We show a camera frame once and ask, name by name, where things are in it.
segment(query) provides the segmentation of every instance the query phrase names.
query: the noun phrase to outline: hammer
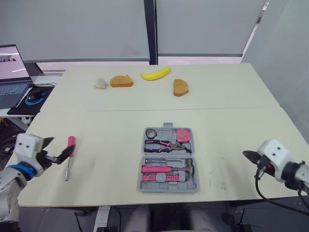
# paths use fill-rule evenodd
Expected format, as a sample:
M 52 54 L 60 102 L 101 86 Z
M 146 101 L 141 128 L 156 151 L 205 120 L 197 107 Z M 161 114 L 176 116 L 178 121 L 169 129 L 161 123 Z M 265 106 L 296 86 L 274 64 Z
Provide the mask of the hammer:
M 141 173 L 170 173 L 173 171 L 185 171 L 188 172 L 186 181 L 189 180 L 194 174 L 194 166 L 192 164 L 192 159 L 187 159 L 187 166 L 184 168 L 173 168 L 168 166 L 143 166 L 141 168 Z

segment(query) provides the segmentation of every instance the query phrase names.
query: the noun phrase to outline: laptop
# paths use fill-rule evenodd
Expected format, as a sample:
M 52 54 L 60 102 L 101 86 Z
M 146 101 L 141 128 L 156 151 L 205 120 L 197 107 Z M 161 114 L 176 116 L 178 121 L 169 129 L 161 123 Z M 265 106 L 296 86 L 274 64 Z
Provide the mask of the laptop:
M 31 83 L 17 46 L 0 45 L 0 109 L 16 106 Z

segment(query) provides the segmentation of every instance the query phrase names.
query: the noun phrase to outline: gray tool case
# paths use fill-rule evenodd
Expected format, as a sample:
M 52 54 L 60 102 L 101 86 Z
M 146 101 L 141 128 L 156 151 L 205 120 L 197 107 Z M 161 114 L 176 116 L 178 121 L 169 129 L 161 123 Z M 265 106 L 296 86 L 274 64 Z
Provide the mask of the gray tool case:
M 187 143 L 179 145 L 185 146 L 188 150 L 171 150 L 170 152 L 149 152 L 149 149 L 162 149 L 166 147 L 162 144 L 146 143 L 149 140 L 169 141 L 172 144 L 178 143 L 176 140 L 177 129 L 187 130 L 191 134 L 191 138 Z M 150 131 L 151 138 L 147 137 L 146 132 Z M 193 135 L 189 128 L 174 128 L 172 123 L 164 123 L 163 128 L 146 128 L 143 135 L 142 150 L 145 156 L 142 157 L 139 170 L 139 190 L 142 192 L 182 192 L 182 193 L 195 193 L 199 189 L 197 162 L 191 157 L 194 152 Z M 185 172 L 182 169 L 188 166 L 188 163 L 192 162 L 194 171 L 192 176 L 189 177 L 190 172 Z M 146 167 L 172 167 L 176 170 L 172 170 L 169 173 L 166 170 L 161 170 L 162 173 L 142 173 L 146 170 L 151 172 Z

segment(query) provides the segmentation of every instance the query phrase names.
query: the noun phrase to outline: laptop keyboard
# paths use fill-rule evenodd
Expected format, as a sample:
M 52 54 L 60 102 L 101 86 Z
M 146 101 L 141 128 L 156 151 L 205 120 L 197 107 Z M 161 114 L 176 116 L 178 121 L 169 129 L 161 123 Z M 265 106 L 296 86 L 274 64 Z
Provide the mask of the laptop keyboard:
M 28 84 L 0 86 L 0 96 L 22 93 L 27 86 Z

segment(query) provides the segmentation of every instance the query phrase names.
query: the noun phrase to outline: banana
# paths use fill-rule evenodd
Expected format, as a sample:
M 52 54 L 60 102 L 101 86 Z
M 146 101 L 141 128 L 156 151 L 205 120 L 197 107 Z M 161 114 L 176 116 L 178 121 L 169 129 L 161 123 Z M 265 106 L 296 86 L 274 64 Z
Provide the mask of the banana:
M 156 73 L 148 73 L 148 74 L 140 74 L 142 78 L 144 78 L 146 81 L 154 81 L 157 79 L 160 79 L 164 77 L 165 75 L 169 74 L 170 68 L 164 68 L 160 71 L 157 71 Z

